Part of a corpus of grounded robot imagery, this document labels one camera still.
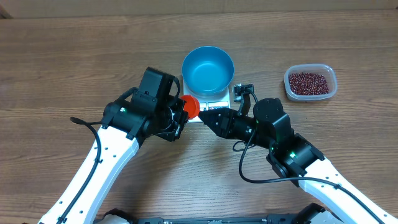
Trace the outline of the orange scoop with blue handle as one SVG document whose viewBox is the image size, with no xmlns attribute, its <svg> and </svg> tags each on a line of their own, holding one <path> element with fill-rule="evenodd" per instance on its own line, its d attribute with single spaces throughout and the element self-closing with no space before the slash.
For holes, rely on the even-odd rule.
<svg viewBox="0 0 398 224">
<path fill-rule="evenodd" d="M 199 101 L 192 95 L 183 95 L 180 98 L 185 101 L 183 110 L 188 113 L 188 119 L 197 117 L 200 112 Z"/>
</svg>

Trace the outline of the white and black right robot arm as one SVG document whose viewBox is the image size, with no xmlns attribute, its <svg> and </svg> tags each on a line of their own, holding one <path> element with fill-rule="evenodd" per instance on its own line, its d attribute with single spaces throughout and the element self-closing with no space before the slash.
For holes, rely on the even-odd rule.
<svg viewBox="0 0 398 224">
<path fill-rule="evenodd" d="M 201 111 L 198 116 L 221 138 L 268 149 L 266 159 L 278 175 L 275 182 L 291 181 L 343 223 L 397 223 L 396 217 L 348 182 L 319 149 L 295 133 L 278 98 L 257 101 L 252 117 L 229 108 Z"/>
</svg>

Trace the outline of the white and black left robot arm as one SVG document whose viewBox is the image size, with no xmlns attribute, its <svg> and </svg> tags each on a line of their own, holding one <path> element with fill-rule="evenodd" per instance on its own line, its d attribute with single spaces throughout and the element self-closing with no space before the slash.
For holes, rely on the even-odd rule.
<svg viewBox="0 0 398 224">
<path fill-rule="evenodd" d="M 147 138 L 172 142 L 180 137 L 188 116 L 184 106 L 185 101 L 174 96 L 118 98 L 108 104 L 99 129 L 85 124 L 95 141 L 58 202 L 39 222 L 93 223 L 114 181 Z"/>
</svg>

